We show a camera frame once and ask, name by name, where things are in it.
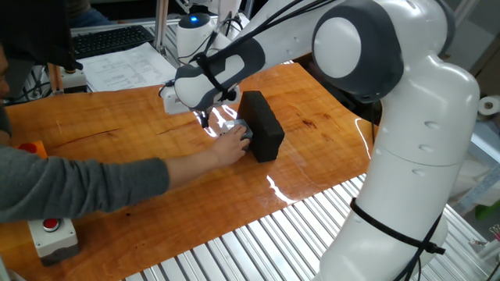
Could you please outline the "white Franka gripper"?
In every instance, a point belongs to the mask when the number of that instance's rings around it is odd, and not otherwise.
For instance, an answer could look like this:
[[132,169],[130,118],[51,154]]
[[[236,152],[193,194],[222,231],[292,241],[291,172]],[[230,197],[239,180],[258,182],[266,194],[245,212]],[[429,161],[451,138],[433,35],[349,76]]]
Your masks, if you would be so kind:
[[[239,86],[236,86],[235,88],[233,88],[230,91],[230,94],[232,97],[234,97],[234,100],[226,99],[224,101],[215,101],[214,106],[220,107],[222,105],[232,105],[232,104],[238,103],[241,100],[241,91],[240,91]],[[163,99],[164,109],[168,115],[176,115],[176,114],[181,114],[181,113],[191,111],[176,96],[173,86],[162,87],[160,89],[159,96]],[[201,124],[202,128],[209,127],[209,116],[210,116],[209,110],[204,111],[204,112],[203,111],[198,112],[198,117],[199,117],[200,124]]]

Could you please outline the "person hand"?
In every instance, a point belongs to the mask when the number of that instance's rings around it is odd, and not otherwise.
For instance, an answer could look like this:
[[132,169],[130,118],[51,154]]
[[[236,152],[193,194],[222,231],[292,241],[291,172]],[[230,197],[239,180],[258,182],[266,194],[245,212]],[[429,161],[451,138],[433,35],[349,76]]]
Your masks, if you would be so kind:
[[246,126],[236,125],[214,141],[209,150],[216,159],[217,168],[232,165],[245,155],[245,148],[250,143],[244,138],[247,130]]

